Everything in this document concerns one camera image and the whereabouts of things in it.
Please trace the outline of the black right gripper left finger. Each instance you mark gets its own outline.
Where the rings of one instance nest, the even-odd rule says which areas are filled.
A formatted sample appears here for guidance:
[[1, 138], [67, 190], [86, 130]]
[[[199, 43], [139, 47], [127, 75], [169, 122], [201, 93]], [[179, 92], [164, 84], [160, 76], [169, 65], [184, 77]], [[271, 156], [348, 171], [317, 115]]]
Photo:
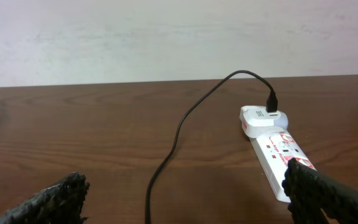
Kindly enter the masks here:
[[90, 183], [72, 172], [0, 215], [0, 224], [83, 224], [81, 215]]

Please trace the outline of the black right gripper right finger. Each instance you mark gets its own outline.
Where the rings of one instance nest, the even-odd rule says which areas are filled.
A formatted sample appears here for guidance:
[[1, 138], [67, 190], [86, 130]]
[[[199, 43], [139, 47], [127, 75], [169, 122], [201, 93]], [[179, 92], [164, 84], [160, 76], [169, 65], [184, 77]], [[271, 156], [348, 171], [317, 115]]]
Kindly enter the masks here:
[[296, 224], [358, 223], [358, 191], [343, 185], [295, 158], [288, 161], [282, 187], [290, 198], [288, 210]]

